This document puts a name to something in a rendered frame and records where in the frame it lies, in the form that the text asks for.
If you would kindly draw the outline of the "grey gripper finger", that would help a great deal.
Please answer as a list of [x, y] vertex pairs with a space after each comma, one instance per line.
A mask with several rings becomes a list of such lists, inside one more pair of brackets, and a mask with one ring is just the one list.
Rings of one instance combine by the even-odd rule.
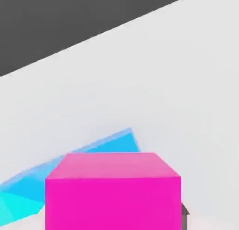
[[181, 230], [203, 230], [204, 222], [202, 218], [191, 215], [183, 203], [181, 203], [181, 206]]

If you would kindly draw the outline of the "small magenta cube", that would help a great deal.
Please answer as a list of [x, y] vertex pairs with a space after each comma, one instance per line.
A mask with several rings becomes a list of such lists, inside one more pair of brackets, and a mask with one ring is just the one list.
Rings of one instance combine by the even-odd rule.
[[154, 153], [72, 153], [45, 180], [45, 230], [181, 230], [181, 176]]

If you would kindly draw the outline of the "large blue box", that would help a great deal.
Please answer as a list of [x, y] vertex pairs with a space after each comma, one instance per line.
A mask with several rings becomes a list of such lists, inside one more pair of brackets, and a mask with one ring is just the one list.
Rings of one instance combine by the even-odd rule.
[[[70, 153], [84, 152], [140, 152], [140, 148], [128, 128]], [[64, 157], [31, 167], [0, 184], [0, 227], [40, 212], [45, 204], [45, 179]]]

